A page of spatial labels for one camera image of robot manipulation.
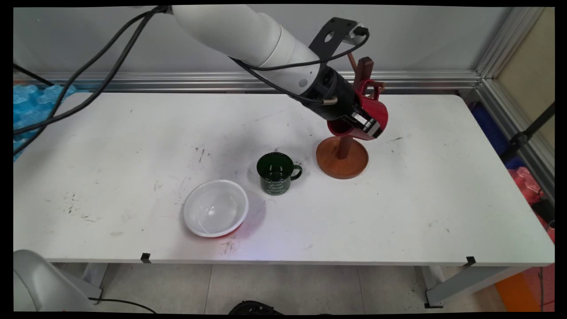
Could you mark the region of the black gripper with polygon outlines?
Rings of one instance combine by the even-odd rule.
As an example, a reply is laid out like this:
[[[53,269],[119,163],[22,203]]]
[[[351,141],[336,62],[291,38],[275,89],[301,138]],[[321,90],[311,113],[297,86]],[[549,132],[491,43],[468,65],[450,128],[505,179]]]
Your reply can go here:
[[[326,121],[338,119],[339,132],[350,132],[357,139],[376,139],[382,134],[381,124],[361,109],[353,86],[332,67],[323,67],[303,96],[311,100],[336,99],[332,105],[310,102],[303,105]]]

